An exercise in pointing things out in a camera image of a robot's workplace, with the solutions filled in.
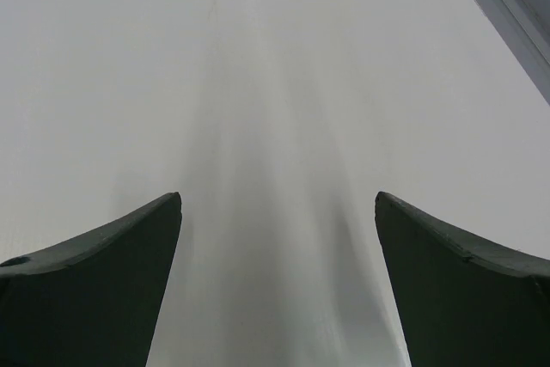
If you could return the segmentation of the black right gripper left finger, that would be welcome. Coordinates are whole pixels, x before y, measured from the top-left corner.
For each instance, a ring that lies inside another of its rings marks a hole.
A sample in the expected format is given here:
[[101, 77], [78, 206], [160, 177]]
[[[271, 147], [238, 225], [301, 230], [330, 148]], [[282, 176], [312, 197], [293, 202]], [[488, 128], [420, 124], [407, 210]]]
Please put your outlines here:
[[1, 265], [3, 366], [144, 366], [181, 226], [166, 193]]

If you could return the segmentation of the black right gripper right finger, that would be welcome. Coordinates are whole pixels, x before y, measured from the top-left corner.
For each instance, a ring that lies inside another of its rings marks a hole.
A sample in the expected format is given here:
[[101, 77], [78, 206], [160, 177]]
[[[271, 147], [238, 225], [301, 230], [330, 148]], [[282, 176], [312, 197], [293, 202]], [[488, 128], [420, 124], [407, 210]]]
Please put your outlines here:
[[376, 231], [414, 366], [547, 366], [549, 262], [380, 192]]

